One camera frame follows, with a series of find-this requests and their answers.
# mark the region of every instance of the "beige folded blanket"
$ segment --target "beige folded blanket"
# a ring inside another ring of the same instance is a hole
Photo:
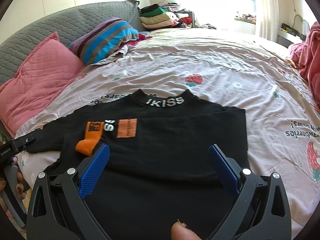
[[[158,29],[158,28],[162,28],[162,27],[166,27],[166,26],[171,26],[171,25],[176,25],[177,21],[169,19],[163,22],[159,22],[156,24],[144,24],[141,23],[143,27],[147,28],[147,29]]]
[[[144,24],[157,24],[166,20],[178,20],[176,15],[172,12],[165,12],[153,17],[140,17],[140,20]]]
[[[179,19],[189,17],[189,15],[187,13],[176,13],[176,16]]]

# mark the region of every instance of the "black shirt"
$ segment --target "black shirt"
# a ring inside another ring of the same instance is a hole
[[[136,119],[135,134],[119,137],[126,119]],[[106,143],[110,160],[85,200],[110,237],[170,239],[179,218],[207,238],[233,202],[210,165],[208,148],[217,144],[242,168],[249,167],[245,110],[200,99],[189,90],[169,98],[137,90],[45,125],[44,138],[27,150],[60,150],[60,159],[46,171],[64,173],[86,157],[75,151],[86,123],[104,121],[96,148]]]

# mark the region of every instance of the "gray headboard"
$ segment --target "gray headboard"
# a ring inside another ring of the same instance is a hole
[[[127,0],[80,5],[27,25],[0,45],[0,85],[12,78],[35,46],[55,31],[66,46],[110,17],[119,17],[138,31],[145,31],[139,19],[139,3]]]

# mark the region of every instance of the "blue gripper pad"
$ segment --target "blue gripper pad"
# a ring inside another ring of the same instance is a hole
[[[88,168],[84,171],[80,178],[80,186],[78,193],[81,199],[90,195],[97,184],[97,181],[107,165],[110,158],[110,149],[108,145],[104,145],[100,151],[96,154],[94,159],[89,164]]]
[[[223,152],[216,145],[210,146],[209,158],[211,164],[219,177],[223,188],[233,197],[238,197],[239,190],[239,176],[233,170],[232,164],[228,161]]]

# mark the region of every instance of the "striped pillow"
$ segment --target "striped pillow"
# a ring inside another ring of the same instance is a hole
[[[90,65],[109,57],[121,43],[138,38],[138,31],[129,23],[119,18],[110,18],[74,41],[69,49],[86,65]]]

